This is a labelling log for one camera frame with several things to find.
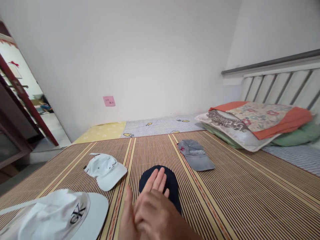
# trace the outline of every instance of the yellow bed sheet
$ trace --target yellow bed sheet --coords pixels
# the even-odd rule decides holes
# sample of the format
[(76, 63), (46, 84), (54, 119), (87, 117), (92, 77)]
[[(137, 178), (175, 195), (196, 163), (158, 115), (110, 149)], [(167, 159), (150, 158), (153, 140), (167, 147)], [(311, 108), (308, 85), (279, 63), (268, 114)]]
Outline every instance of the yellow bed sheet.
[(126, 122), (114, 122), (91, 127), (73, 144), (120, 138), (125, 126)]

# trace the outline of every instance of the ck logo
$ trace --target ck logo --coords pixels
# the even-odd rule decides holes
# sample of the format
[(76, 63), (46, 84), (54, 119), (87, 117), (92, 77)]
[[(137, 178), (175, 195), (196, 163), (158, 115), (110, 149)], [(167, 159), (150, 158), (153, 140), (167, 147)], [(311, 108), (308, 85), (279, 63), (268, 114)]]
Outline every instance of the ck logo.
[(79, 218), (81, 219), (81, 217), (82, 217), (82, 215), (83, 215), (85, 210), (86, 210), (85, 207), (80, 209), (79, 208), (79, 203), (78, 203), (76, 208), (73, 210), (73, 213), (71, 214), (72, 218), (70, 220), (70, 223), (71, 224), (75, 224), (79, 220)]

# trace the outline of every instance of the striped mat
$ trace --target striped mat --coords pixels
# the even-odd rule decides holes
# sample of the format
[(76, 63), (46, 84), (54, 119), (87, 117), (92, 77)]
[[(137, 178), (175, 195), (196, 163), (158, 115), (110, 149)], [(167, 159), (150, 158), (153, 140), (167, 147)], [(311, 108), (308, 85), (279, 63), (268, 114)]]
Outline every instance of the striped mat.
[[(176, 146), (183, 139), (200, 142), (216, 169), (193, 171)], [(128, 169), (109, 192), (83, 171), (91, 152)], [(2, 196), (0, 209), (62, 188), (100, 193), (110, 207), (99, 239), (117, 239), (125, 185), (135, 200), (141, 174), (158, 164), (175, 172), (183, 217), (204, 239), (320, 239), (320, 178), (263, 151), (232, 149), (207, 131), (72, 145)], [(0, 218), (0, 229), (14, 214)]]

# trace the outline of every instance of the hand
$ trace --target hand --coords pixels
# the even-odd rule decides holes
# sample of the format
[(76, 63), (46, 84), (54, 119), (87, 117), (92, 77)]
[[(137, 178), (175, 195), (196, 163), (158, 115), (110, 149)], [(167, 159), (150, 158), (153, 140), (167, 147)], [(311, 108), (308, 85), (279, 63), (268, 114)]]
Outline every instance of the hand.
[[(158, 169), (155, 169), (153, 171), (153, 173), (151, 174), (151, 176), (149, 177), (148, 181), (146, 182), (146, 185), (144, 185), (144, 188), (141, 192), (150, 192), (152, 189), (159, 191), (160, 193), (163, 193), (164, 190), (164, 186), (166, 184), (166, 180), (167, 180), (167, 175), (164, 173), (164, 168), (160, 168), (160, 171)], [(169, 197), (169, 189), (167, 188), (164, 196), (166, 198)], [(141, 203), (141, 198), (139, 197), (137, 198), (136, 202), (134, 203), (134, 209), (133, 209), (133, 214), (135, 215), (139, 205)]]
[(137, 229), (150, 239), (202, 239), (182, 218), (175, 206), (161, 192), (154, 189), (139, 196), (141, 203), (135, 214)]
[[(164, 173), (164, 168), (161, 168), (160, 171), (155, 169), (151, 176), (149, 177), (146, 185), (144, 186), (143, 192), (149, 192), (151, 189), (163, 192), (164, 186), (167, 180), (167, 175)], [(169, 189), (166, 189), (165, 196), (169, 196)], [(147, 236), (143, 232), (139, 232), (134, 224), (134, 212), (132, 206), (132, 190), (129, 185), (126, 186), (126, 196), (124, 200), (123, 212), (121, 215), (120, 227), (119, 227), (119, 240), (138, 240), (138, 239), (147, 239)], [(140, 202), (140, 196), (135, 202), (135, 209)]]
[(132, 207), (132, 190), (129, 185), (126, 186), (126, 196), (124, 198), (123, 211), (119, 227), (119, 240), (138, 240), (141, 234), (134, 224), (133, 207)]

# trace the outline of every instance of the cap brim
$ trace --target cap brim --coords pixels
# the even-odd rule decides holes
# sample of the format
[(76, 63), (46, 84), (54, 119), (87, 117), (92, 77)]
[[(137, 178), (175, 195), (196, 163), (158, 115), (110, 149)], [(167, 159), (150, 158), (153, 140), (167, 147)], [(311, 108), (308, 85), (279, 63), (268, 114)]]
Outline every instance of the cap brim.
[(97, 177), (97, 183), (103, 191), (110, 191), (119, 180), (127, 173), (127, 169), (121, 163), (105, 176)]
[(211, 161), (211, 159), (208, 157), (208, 155), (204, 155), (202, 157), (190, 157), (190, 156), (184, 156), (187, 160), (190, 167), (195, 171), (206, 171), (215, 169), (216, 165)]
[(88, 195), (90, 198), (88, 214), (71, 240), (96, 240), (106, 219), (109, 208), (108, 199), (98, 193), (88, 193)]

